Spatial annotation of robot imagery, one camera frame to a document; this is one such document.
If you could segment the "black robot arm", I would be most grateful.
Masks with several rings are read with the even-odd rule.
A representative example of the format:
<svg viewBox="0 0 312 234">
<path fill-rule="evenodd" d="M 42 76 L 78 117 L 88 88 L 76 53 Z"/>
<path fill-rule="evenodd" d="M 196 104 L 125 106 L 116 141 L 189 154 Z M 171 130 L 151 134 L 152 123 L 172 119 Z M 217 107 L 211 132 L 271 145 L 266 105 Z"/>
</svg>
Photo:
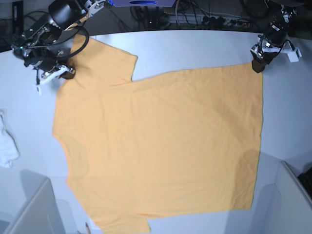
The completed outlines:
<svg viewBox="0 0 312 234">
<path fill-rule="evenodd" d="M 252 69 L 261 73 L 274 58 L 283 53 L 290 62 L 298 62 L 302 57 L 300 49 L 291 42 L 288 36 L 289 25 L 296 16 L 293 7 L 281 6 L 281 10 L 273 15 L 268 29 L 258 36 L 257 44 L 251 48 Z"/>
</svg>

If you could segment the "black orange robot arm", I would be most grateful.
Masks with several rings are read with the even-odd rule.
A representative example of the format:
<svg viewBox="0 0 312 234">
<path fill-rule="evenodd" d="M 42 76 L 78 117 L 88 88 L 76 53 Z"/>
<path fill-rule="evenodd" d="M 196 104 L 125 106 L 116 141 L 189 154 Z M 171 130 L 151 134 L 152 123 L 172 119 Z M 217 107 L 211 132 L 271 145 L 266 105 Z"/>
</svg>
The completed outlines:
<svg viewBox="0 0 312 234">
<path fill-rule="evenodd" d="M 88 44 L 90 35 L 84 22 L 99 10 L 111 7 L 107 0 L 55 0 L 31 27 L 18 35 L 11 45 L 15 57 L 23 60 L 24 66 L 33 66 L 36 71 L 36 86 L 49 83 L 55 78 L 73 79 L 76 74 L 70 58 L 79 54 Z M 67 55 L 59 38 L 65 31 L 76 29 L 85 36 L 82 46 Z"/>
</svg>

